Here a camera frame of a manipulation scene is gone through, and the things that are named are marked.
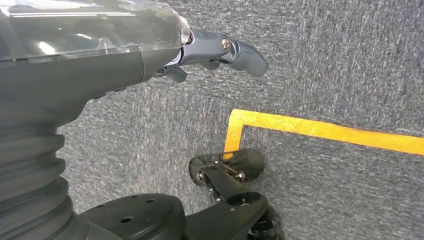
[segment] yellow tape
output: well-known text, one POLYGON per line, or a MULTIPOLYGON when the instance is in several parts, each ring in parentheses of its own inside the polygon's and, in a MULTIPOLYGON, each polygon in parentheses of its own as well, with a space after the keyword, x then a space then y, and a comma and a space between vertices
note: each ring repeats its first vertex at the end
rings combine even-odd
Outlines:
POLYGON ((424 138, 376 131, 365 131, 332 123, 269 113, 234 109, 229 117, 225 152, 240 147, 244 126, 252 126, 368 147, 424 156, 424 138))

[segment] black plastic base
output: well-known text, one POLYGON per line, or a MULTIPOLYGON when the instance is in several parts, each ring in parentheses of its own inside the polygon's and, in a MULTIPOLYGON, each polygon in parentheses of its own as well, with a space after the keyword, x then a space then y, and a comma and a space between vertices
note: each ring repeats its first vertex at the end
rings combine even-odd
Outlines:
POLYGON ((80 216, 123 240, 181 240, 186 229, 181 201, 158 193, 116 199, 80 216))
POLYGON ((133 195, 94 207, 80 216, 123 240, 284 240, 274 210, 259 192, 242 184, 264 170, 252 149, 194 157, 193 181, 207 188, 213 206, 185 216, 181 201, 165 194, 133 195))

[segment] screw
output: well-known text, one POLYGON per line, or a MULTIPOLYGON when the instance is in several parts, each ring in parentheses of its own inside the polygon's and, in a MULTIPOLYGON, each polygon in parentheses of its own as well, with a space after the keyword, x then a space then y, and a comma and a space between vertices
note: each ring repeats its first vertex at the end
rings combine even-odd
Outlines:
POLYGON ((230 40, 228 40, 227 37, 222 37, 221 38, 221 48, 227 52, 230 49, 230 40))
POLYGON ((199 180, 203 181, 203 172, 199 171, 199 172, 197 173, 197 178, 198 178, 199 180))
POLYGON ((235 175, 235 178, 236 178, 237 180, 241 181, 241 182, 243 182, 243 181, 245 180, 245 177, 246 177, 246 175, 245 175, 245 173, 244 173, 244 172, 242 172, 242 171, 239 171, 239 172, 235 175))

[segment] transparent plastic cover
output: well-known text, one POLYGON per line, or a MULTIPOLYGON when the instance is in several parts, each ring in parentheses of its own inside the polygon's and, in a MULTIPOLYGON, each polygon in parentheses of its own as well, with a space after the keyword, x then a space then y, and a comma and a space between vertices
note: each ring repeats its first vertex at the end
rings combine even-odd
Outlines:
POLYGON ((0 0, 0 62, 181 48, 189 25, 150 0, 0 0))

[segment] gray carpet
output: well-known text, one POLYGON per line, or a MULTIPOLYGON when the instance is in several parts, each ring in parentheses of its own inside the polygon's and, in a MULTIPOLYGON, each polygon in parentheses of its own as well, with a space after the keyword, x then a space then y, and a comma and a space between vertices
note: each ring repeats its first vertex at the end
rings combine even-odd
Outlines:
MULTIPOLYGON (((188 160, 224 149, 234 108, 424 137, 422 1, 167 2, 194 28, 255 45, 270 69, 190 66, 184 83, 152 79, 90 102, 60 130, 77 212, 149 192, 206 208, 188 160)), ((424 239, 423 156, 253 127, 242 145, 267 158, 254 188, 289 240, 424 239)))

